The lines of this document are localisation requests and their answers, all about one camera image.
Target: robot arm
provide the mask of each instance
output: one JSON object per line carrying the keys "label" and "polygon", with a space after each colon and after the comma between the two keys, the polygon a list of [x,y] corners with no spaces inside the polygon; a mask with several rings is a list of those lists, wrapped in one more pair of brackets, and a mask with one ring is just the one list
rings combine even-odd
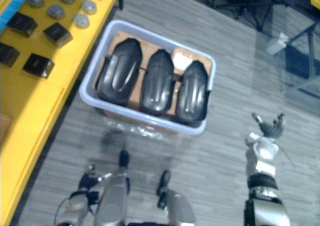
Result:
{"label": "robot arm", "polygon": [[[254,118],[260,124],[263,122],[257,115]],[[280,114],[278,119],[285,122],[284,114]],[[245,143],[248,146],[246,174],[249,199],[245,202],[244,226],[290,226],[288,212],[274,178],[276,168],[273,159],[279,147],[274,138],[253,132],[246,137]]]}

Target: light blue plastic bin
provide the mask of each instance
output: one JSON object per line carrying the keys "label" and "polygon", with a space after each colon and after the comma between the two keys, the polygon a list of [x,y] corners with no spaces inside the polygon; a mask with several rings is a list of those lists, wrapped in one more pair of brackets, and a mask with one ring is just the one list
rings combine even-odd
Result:
{"label": "light blue plastic bin", "polygon": [[102,58],[108,56],[108,48],[118,31],[123,31],[128,34],[134,35],[152,44],[158,45],[171,53],[176,47],[180,47],[207,57],[212,61],[212,68],[209,76],[207,89],[208,91],[212,91],[216,72],[216,62],[210,55],[197,51],[193,48],[184,46],[180,43],[174,42],[168,38],[162,37],[158,34],[155,34],[151,31],[148,31],[142,27],[136,26],[129,22],[122,20],[113,20],[106,27],[102,35],[102,39],[96,51],[94,52],[92,61],[88,67],[86,75],[80,85],[79,93],[82,100],[93,107],[107,110],[129,119],[134,119],[143,123],[147,123],[149,125],[162,127],[170,131],[182,132],[189,135],[201,134],[206,128],[207,119],[203,120],[199,126],[191,127],[181,123],[170,121],[168,119],[149,115],[147,113],[140,112],[131,108],[120,106],[111,102],[107,102],[98,98],[97,93],[93,89],[93,84],[98,73],[99,62],[101,62]]}

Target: black plastic part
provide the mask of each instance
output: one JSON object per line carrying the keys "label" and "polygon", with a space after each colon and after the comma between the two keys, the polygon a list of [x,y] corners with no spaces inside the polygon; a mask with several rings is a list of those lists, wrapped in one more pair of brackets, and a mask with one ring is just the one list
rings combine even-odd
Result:
{"label": "black plastic part", "polygon": [[168,226],[167,224],[155,222],[131,222],[127,226]]}
{"label": "black plastic part", "polygon": [[148,63],[142,83],[140,105],[150,114],[164,114],[171,107],[175,82],[174,64],[164,49],[155,52]]}
{"label": "black plastic part", "polygon": [[276,190],[278,189],[276,180],[272,176],[265,173],[256,173],[251,175],[247,181],[247,185],[249,189],[258,186],[270,187]]}
{"label": "black plastic part", "polygon": [[244,209],[244,226],[256,226],[255,223],[255,208],[254,202],[252,200],[247,200],[245,202],[245,209]]}
{"label": "black plastic part", "polygon": [[11,68],[19,54],[19,51],[14,47],[0,42],[0,63],[3,63]]}
{"label": "black plastic part", "polygon": [[208,74],[200,61],[193,61],[182,75],[176,115],[183,123],[202,121],[207,115]]}
{"label": "black plastic part", "polygon": [[99,203],[99,192],[98,191],[91,191],[87,193],[88,204],[97,205]]}
{"label": "black plastic part", "polygon": [[91,189],[93,186],[95,186],[97,183],[99,183],[97,177],[91,177],[89,173],[84,173],[82,178],[80,179],[80,182],[78,184],[78,189]]}
{"label": "black plastic part", "polygon": [[56,226],[75,226],[75,225],[72,223],[69,223],[69,222],[61,222],[61,223],[57,224]]}
{"label": "black plastic part", "polygon": [[19,12],[16,12],[6,25],[13,31],[26,37],[30,37],[32,32],[38,26],[32,17]]}
{"label": "black plastic part", "polygon": [[165,192],[160,195],[158,204],[157,204],[158,209],[161,209],[161,210],[165,209],[165,207],[167,206],[166,198],[167,198],[167,194]]}
{"label": "black plastic part", "polygon": [[163,171],[158,188],[156,190],[156,195],[160,197],[163,192],[167,191],[170,179],[171,179],[171,172],[169,170]]}
{"label": "black plastic part", "polygon": [[119,155],[119,167],[128,168],[130,156],[127,150],[121,150]]}
{"label": "black plastic part", "polygon": [[118,43],[109,63],[104,62],[96,87],[97,95],[114,104],[127,104],[138,79],[141,61],[142,51],[138,40],[127,38]]}
{"label": "black plastic part", "polygon": [[45,29],[43,32],[47,38],[59,48],[73,39],[71,33],[58,22]]}
{"label": "black plastic part", "polygon": [[46,79],[48,78],[54,65],[55,64],[50,59],[32,53],[29,59],[26,61],[23,69],[30,74]]}
{"label": "black plastic part", "polygon": [[125,181],[126,181],[127,194],[129,194],[130,193],[130,178],[126,177]]}
{"label": "black plastic part", "polygon": [[124,9],[124,0],[119,0],[119,9],[120,10]]}
{"label": "black plastic part", "polygon": [[257,193],[257,191],[255,190],[250,192],[249,199],[258,199],[258,200],[270,201],[277,204],[282,204],[282,201],[278,197],[262,195]]}

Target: cable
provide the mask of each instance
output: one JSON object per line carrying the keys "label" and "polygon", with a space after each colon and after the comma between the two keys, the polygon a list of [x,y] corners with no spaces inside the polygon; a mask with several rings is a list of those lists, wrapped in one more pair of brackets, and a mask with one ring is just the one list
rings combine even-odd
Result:
{"label": "cable", "polygon": [[61,203],[59,204],[58,208],[56,209],[56,212],[55,212],[55,215],[54,215],[54,220],[53,220],[53,225],[55,226],[56,225],[56,222],[57,222],[57,216],[58,216],[58,213],[59,213],[59,210],[61,208],[61,206],[64,204],[65,201],[67,201],[69,198],[66,197],[64,200],[61,201]]}
{"label": "cable", "polygon": [[288,160],[290,161],[290,163],[292,164],[292,166],[294,167],[294,169],[297,169],[296,166],[294,165],[294,162],[292,162],[291,158],[289,157],[289,155],[287,154],[287,152],[278,145],[279,149],[282,150],[282,152],[284,152],[285,156],[288,158]]}

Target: metal frame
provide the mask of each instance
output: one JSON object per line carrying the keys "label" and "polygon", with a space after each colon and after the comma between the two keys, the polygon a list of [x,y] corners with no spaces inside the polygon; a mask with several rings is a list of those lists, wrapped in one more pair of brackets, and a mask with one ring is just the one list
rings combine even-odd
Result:
{"label": "metal frame", "polygon": [[[213,9],[225,9],[225,8],[238,8],[237,15],[235,17],[235,20],[238,20],[245,12],[249,12],[254,20],[254,22],[249,21],[252,23],[256,30],[259,32],[263,31],[263,27],[265,24],[265,21],[269,15],[270,9],[273,5],[287,5],[285,2],[280,0],[270,0],[270,2],[260,2],[261,0],[243,0],[243,3],[224,3],[224,4],[218,4],[215,5],[215,0],[203,0],[206,5]],[[267,10],[263,16],[262,21],[259,21],[257,18],[257,14],[251,9],[252,6],[259,7],[259,6],[268,6]]]}
{"label": "metal frame", "polygon": [[318,19],[314,24],[312,24],[310,27],[306,28],[302,32],[300,32],[298,35],[293,37],[288,41],[288,45],[299,39],[304,34],[307,34],[308,37],[308,46],[309,46],[309,78],[306,79],[304,82],[291,86],[285,90],[282,91],[283,94],[286,94],[288,92],[292,91],[301,91],[303,93],[306,93],[308,95],[312,95],[316,98],[320,99],[320,95],[316,95],[312,92],[308,92],[307,90],[303,89],[303,87],[311,85],[313,82],[320,81],[320,75],[316,75],[316,67],[315,67],[315,48],[314,48],[314,31],[316,29],[316,26],[320,23],[320,19]]}

